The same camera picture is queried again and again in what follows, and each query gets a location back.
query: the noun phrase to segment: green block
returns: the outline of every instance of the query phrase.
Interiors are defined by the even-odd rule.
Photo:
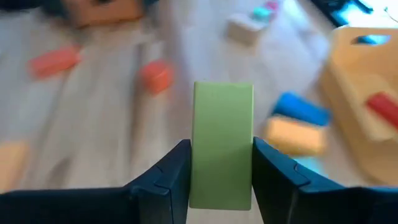
[[[195,82],[190,207],[250,210],[253,85]]]

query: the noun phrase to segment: blue block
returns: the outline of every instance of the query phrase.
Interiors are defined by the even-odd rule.
[[[272,114],[281,114],[320,126],[326,126],[331,116],[329,110],[315,106],[291,92],[280,96]]]

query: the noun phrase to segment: wooden floor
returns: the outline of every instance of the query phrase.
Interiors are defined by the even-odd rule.
[[[283,91],[321,103],[317,78],[331,26],[308,2],[286,0],[255,47],[224,37],[228,15],[249,12],[261,2],[162,1],[161,40],[143,22],[89,28],[82,62],[43,81],[32,79],[27,61],[70,44],[71,33],[35,10],[1,15],[0,141],[26,140],[33,152],[20,188],[119,186],[137,177],[180,139],[190,138],[197,80],[253,83],[256,136],[262,136],[266,116]],[[150,96],[137,71],[159,56],[162,45],[176,68],[175,82]],[[331,179],[369,184],[333,125],[320,161]],[[255,200],[250,212],[188,211],[188,223],[245,222],[262,223]]]

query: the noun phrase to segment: floor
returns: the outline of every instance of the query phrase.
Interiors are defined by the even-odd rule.
[[[123,185],[157,162],[180,139],[190,138],[193,82],[254,84],[254,134],[280,93],[293,90],[322,103],[317,77],[327,58],[331,26],[305,0],[285,0],[255,47],[224,37],[232,12],[260,0],[162,1],[159,29],[145,22],[88,28],[83,60],[42,81],[27,61],[71,44],[73,34],[37,10],[0,16],[0,141],[25,140],[32,157],[23,189]],[[175,66],[175,82],[152,96],[137,71],[157,57]],[[332,125],[320,158],[329,178],[368,185]],[[188,223],[261,223],[250,212],[188,211]]]

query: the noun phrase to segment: yellow block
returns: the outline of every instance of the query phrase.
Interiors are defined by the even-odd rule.
[[[325,128],[284,116],[270,118],[264,135],[269,144],[291,156],[316,156],[325,149]]]
[[[0,145],[0,193],[16,187],[28,158],[29,147],[24,142]]]

